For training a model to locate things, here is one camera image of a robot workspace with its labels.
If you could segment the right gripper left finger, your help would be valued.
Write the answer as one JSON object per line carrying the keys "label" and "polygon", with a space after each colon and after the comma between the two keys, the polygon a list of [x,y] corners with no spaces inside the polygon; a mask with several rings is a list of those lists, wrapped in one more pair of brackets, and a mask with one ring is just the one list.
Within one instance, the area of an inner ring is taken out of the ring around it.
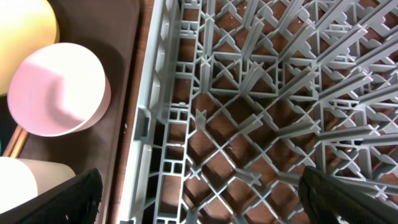
{"label": "right gripper left finger", "polygon": [[94,224],[102,200],[103,182],[92,168],[1,214],[1,223]]}

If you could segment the wooden chopstick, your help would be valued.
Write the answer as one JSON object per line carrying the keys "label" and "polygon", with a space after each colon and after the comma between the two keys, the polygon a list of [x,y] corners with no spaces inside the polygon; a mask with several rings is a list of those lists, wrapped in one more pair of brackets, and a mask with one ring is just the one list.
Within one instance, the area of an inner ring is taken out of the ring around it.
{"label": "wooden chopstick", "polygon": [[3,156],[18,158],[22,152],[28,135],[29,133],[18,125],[11,137],[9,144],[7,145],[6,150],[3,153]]}

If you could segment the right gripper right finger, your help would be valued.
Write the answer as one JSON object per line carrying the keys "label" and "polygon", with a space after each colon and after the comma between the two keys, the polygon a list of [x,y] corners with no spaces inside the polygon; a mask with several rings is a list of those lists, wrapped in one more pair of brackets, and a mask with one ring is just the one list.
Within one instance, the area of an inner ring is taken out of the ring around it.
{"label": "right gripper right finger", "polygon": [[322,171],[306,166],[298,195],[311,223],[397,223],[397,210]]}

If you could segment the pink bowl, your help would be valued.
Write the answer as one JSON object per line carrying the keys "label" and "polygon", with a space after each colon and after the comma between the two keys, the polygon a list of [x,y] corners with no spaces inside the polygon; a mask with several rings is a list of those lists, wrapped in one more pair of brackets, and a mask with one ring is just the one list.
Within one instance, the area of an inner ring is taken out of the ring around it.
{"label": "pink bowl", "polygon": [[7,94],[15,122],[45,137],[92,127],[110,101],[111,87],[99,58],[73,43],[49,45],[28,56]]}

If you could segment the white cup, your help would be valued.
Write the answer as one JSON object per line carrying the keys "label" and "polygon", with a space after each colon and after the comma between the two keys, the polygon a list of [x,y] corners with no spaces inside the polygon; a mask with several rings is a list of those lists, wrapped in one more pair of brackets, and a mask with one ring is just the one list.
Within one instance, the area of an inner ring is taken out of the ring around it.
{"label": "white cup", "polygon": [[67,165],[32,159],[1,158],[1,213],[75,176]]}

